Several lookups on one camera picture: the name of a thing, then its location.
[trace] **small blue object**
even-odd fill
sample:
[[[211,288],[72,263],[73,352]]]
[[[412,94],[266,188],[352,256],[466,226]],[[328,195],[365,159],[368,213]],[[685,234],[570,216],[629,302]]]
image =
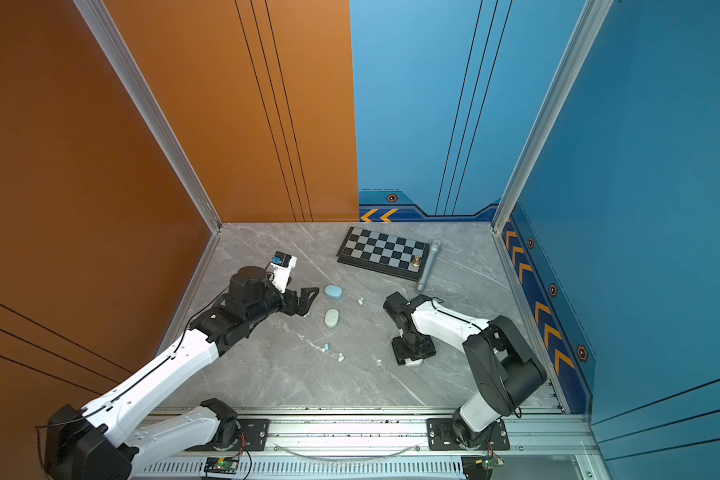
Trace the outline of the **small blue object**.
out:
[[[338,300],[342,298],[342,288],[336,285],[328,285],[326,287],[326,295],[328,296],[328,298]]]

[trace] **robotic arm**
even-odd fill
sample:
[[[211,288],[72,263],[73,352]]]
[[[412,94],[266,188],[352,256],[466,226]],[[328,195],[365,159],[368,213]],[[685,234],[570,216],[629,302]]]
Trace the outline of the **robotic arm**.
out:
[[[48,421],[43,468],[55,480],[126,480],[132,473],[186,448],[231,444],[237,414],[216,398],[184,416],[136,427],[179,385],[247,338],[271,313],[304,316],[319,289],[286,288],[296,257],[275,253],[267,270],[246,266],[220,296],[138,372],[79,411],[69,405]]]
[[[491,423],[511,415],[547,381],[538,358],[505,316],[477,319],[443,308],[429,296],[409,301],[399,292],[387,297],[384,311],[400,329],[392,341],[399,365],[416,366],[434,355],[432,336],[467,356],[478,391],[453,416],[456,439],[464,448],[479,448]]]

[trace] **chessboard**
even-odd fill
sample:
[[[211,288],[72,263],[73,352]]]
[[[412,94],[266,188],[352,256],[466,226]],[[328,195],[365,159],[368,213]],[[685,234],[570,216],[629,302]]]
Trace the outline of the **chessboard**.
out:
[[[340,264],[416,281],[428,254],[429,244],[424,242],[350,226],[336,255]],[[416,256],[421,257],[421,263],[414,266]]]

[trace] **gray marble floor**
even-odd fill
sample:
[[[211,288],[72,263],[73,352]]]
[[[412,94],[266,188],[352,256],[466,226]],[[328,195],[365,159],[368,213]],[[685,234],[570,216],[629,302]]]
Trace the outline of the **gray marble floor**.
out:
[[[422,241],[438,239],[442,250],[424,294],[472,316],[505,315],[520,324],[487,224],[363,224],[369,230]],[[185,382],[164,406],[194,406],[217,397],[231,406],[427,406],[455,408],[475,390],[463,353],[435,340],[437,355],[418,367],[398,366],[390,341],[398,334],[382,304],[399,291],[416,295],[414,282],[339,264],[336,251],[349,224],[228,224],[195,298],[192,312],[208,303],[242,266],[263,266],[276,250],[298,257],[290,288],[319,286],[307,317],[274,314],[227,354]],[[344,289],[340,300],[322,293]],[[358,298],[364,298],[359,305]],[[336,308],[335,329],[324,323]],[[330,351],[324,352],[324,343]],[[346,360],[337,362],[342,352]],[[549,387],[525,406],[555,407]]]

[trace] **mounting plate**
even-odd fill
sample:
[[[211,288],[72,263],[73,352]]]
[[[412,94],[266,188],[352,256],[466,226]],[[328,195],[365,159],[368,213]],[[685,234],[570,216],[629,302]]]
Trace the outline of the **mounting plate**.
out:
[[[509,436],[504,420],[499,419],[490,426],[490,434],[486,441],[477,450],[488,450],[490,447],[496,451],[509,450]],[[429,435],[429,449],[466,451],[456,442],[456,434],[453,429],[451,418],[427,418],[427,434]]]
[[[242,432],[246,434],[246,450],[263,452],[269,432],[269,420],[266,418],[238,418],[237,421],[240,422]],[[187,449],[188,452],[215,452],[218,455],[223,455],[223,452],[237,453],[239,450],[240,438],[235,438],[235,441],[229,445],[207,443]]]

